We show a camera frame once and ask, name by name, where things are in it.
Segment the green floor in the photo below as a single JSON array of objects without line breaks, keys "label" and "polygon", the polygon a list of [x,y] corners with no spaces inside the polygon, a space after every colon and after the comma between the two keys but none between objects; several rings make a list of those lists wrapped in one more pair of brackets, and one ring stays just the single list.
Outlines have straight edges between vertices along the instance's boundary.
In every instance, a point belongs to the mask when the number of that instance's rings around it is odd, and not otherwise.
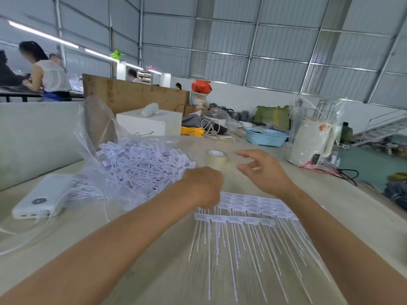
[{"label": "green floor", "polygon": [[407,158],[366,148],[350,146],[349,150],[340,149],[339,157],[339,168],[358,170],[358,181],[367,181],[381,191],[385,188],[388,175],[407,172]]}]

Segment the yellow rope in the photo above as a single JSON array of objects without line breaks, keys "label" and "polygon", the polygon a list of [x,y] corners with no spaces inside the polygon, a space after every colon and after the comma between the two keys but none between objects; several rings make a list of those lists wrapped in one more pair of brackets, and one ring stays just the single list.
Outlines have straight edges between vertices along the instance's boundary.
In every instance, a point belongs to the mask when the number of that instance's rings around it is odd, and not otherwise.
[{"label": "yellow rope", "polygon": [[203,137],[205,131],[202,127],[185,127],[181,126],[181,135]]}]

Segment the tape roll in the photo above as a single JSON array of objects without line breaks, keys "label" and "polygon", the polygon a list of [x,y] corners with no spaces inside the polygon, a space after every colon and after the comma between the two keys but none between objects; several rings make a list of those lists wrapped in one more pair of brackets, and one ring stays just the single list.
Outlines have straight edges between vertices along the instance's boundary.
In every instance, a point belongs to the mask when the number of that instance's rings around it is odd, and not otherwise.
[{"label": "tape roll", "polygon": [[226,153],[219,150],[206,150],[205,164],[209,167],[219,167],[227,162]]}]

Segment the shelving unit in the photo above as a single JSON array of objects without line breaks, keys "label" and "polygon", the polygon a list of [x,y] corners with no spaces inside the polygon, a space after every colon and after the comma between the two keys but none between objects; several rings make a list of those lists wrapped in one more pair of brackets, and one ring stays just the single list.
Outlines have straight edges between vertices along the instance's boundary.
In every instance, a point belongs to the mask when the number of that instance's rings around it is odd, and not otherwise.
[{"label": "shelving unit", "polygon": [[152,75],[149,71],[138,71],[137,72],[138,78],[145,83],[146,85],[151,84]]}]

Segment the red plastic bag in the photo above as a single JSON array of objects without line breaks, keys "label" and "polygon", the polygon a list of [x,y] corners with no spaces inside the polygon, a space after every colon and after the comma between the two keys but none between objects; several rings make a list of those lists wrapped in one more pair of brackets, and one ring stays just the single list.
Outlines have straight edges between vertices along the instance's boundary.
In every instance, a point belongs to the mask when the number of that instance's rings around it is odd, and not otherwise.
[{"label": "red plastic bag", "polygon": [[209,94],[212,92],[210,83],[211,81],[195,79],[195,81],[191,84],[192,91],[202,94]]}]

